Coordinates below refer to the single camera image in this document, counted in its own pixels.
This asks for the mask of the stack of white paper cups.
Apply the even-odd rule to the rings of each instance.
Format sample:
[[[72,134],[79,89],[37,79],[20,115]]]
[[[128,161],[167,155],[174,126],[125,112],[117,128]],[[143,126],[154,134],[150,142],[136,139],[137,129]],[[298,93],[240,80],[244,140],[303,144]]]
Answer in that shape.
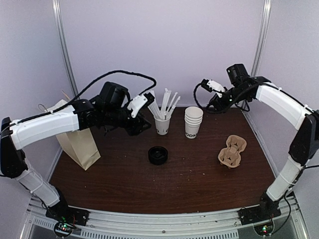
[[[203,119],[203,110],[199,107],[188,107],[185,109],[185,136],[189,139],[197,137]]]

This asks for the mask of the stack of black cup lids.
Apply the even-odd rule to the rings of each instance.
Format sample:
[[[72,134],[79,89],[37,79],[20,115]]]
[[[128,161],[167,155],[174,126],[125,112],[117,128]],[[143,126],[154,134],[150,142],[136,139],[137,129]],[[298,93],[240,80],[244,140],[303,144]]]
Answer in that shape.
[[[153,165],[162,165],[168,159],[168,150],[162,146],[154,146],[148,150],[149,162]]]

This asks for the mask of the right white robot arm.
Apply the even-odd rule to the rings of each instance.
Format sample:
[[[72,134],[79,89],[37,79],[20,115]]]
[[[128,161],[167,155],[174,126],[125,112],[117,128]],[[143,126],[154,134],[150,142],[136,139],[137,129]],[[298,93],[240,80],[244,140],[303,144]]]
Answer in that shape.
[[[248,146],[243,153],[242,164],[237,169],[218,166],[218,183],[222,174],[231,178],[223,185],[225,190],[218,193],[215,210],[251,206],[259,201],[262,192],[270,186],[275,175],[287,161],[289,146],[296,135],[294,127],[269,106],[254,101],[247,115],[235,108],[220,115],[207,115],[206,124],[213,139],[210,148],[213,153],[221,149],[223,141],[231,134],[245,138]]]

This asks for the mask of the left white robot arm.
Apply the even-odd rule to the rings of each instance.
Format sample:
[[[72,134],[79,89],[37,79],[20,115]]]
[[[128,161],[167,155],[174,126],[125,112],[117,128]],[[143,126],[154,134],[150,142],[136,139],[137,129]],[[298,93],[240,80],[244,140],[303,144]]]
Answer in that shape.
[[[128,135],[135,136],[151,127],[140,114],[140,110],[154,102],[151,93],[141,93],[129,99],[127,88],[106,82],[94,98],[79,99],[64,104],[60,109],[45,112],[30,119],[11,121],[4,118],[0,133],[0,173],[15,179],[44,204],[52,208],[61,221],[67,221],[72,211],[63,196],[54,186],[43,180],[30,165],[23,148],[43,139],[67,132],[82,131],[91,127],[112,126],[123,128]]]

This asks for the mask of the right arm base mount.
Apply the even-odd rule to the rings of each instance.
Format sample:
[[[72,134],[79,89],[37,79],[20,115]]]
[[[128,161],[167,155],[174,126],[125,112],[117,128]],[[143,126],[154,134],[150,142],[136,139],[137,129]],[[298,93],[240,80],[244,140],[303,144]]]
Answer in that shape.
[[[274,218],[281,215],[279,209],[275,209],[270,214],[261,211],[259,206],[242,207],[237,211],[241,225],[252,225],[255,233],[262,237],[271,236],[275,231]]]

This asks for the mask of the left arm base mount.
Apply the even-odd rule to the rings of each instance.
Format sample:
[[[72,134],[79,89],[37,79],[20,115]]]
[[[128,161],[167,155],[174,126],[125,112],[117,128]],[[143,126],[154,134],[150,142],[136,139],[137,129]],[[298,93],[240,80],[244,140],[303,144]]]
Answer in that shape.
[[[86,226],[89,211],[78,208],[69,208],[66,215],[59,216],[51,209],[46,210],[46,217],[55,219],[57,222],[53,226],[53,232],[60,238],[70,236],[72,233],[80,232],[80,226]]]

